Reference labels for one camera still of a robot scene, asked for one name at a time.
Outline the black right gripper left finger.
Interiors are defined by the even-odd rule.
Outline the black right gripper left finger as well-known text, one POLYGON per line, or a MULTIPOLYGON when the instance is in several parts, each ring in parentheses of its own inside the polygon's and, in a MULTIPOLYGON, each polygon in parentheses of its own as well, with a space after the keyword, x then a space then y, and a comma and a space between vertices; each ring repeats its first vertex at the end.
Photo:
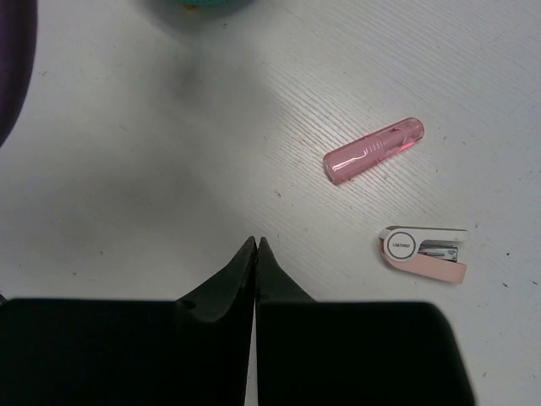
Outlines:
POLYGON ((175 300, 11 299, 4 405, 241 405, 256 243, 175 300))

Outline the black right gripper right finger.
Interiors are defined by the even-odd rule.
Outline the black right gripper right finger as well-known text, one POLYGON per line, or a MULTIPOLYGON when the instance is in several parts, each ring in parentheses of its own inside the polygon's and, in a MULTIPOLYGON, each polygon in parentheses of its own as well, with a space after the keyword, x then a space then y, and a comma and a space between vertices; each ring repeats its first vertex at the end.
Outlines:
POLYGON ((255 273, 260 404, 475 404, 451 326, 433 304, 319 302, 266 239, 255 273))

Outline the pink correction tape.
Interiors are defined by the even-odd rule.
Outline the pink correction tape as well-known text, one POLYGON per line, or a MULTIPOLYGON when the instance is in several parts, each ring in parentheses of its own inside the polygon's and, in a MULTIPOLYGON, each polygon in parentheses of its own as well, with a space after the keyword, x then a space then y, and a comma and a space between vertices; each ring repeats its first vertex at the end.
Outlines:
POLYGON ((462 284, 467 266, 458 260, 462 228, 389 226, 379 234, 380 253, 391 268, 444 283, 462 284))

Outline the pink eraser stick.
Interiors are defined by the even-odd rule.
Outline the pink eraser stick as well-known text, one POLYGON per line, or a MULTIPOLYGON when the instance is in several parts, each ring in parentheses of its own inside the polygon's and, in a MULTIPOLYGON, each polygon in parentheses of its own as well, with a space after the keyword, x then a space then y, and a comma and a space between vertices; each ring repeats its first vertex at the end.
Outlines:
POLYGON ((417 118, 405 118, 325 154, 325 174, 333 184, 342 184, 423 137, 423 123, 417 118))

